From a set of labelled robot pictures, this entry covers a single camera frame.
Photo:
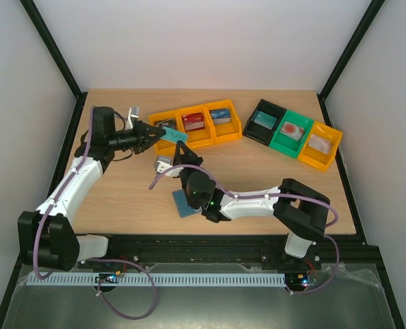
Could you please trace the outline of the teal VIP credit card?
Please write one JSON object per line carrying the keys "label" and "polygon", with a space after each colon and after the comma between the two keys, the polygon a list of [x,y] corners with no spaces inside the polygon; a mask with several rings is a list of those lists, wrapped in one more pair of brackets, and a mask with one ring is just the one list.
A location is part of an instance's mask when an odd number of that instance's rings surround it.
{"label": "teal VIP credit card", "polygon": [[188,140],[188,135],[179,130],[175,130],[169,127],[162,128],[165,131],[165,134],[161,137],[162,140],[168,141],[171,143],[177,143],[179,141],[186,143]]}

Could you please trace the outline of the blue card holder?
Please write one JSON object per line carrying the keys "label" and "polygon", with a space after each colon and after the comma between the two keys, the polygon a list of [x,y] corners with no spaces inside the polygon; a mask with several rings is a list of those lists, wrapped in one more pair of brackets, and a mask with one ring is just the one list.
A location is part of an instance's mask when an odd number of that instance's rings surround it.
{"label": "blue card holder", "polygon": [[196,214],[201,214],[201,209],[193,209],[188,205],[188,202],[186,200],[186,196],[183,190],[178,190],[172,192],[172,196],[177,208],[177,211],[179,213],[179,216],[181,218],[186,218],[191,215],[196,215]]}

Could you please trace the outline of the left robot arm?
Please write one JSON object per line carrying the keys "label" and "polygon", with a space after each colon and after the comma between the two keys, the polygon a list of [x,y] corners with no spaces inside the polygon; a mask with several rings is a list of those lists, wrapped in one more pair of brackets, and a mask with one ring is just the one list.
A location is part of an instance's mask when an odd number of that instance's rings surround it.
{"label": "left robot arm", "polygon": [[104,256],[108,239],[97,234],[77,235],[72,223],[81,203],[105,173],[118,151],[140,154],[166,131],[129,116],[117,130],[111,107],[92,107],[85,139],[75,151],[70,169],[48,198],[33,212],[18,218],[20,258],[40,280],[53,271],[69,271],[76,263]]}

